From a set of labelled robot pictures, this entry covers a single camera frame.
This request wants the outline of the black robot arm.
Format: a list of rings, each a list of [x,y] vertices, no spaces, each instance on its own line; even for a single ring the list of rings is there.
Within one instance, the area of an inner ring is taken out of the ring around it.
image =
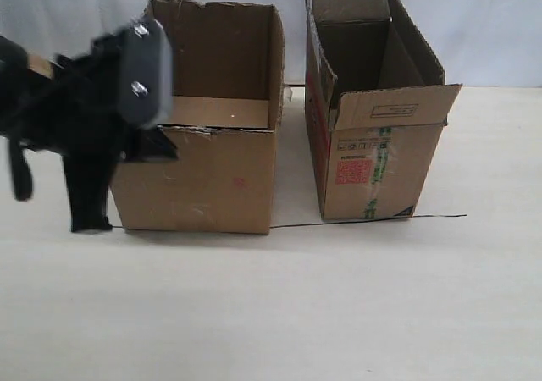
[[[74,232],[103,232],[108,188],[121,162],[177,158],[161,131],[172,108],[171,48],[158,22],[95,38],[88,52],[47,60],[1,41],[1,134],[14,197],[32,197],[26,151],[60,155]]]

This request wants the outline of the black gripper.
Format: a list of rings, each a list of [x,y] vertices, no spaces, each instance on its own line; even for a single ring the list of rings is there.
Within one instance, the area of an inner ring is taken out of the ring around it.
[[[57,53],[53,77],[41,80],[25,108],[25,147],[63,157],[72,233],[110,232],[108,187],[124,162],[170,162],[177,146],[158,128],[138,129],[121,116],[124,31],[91,40],[87,52]]]

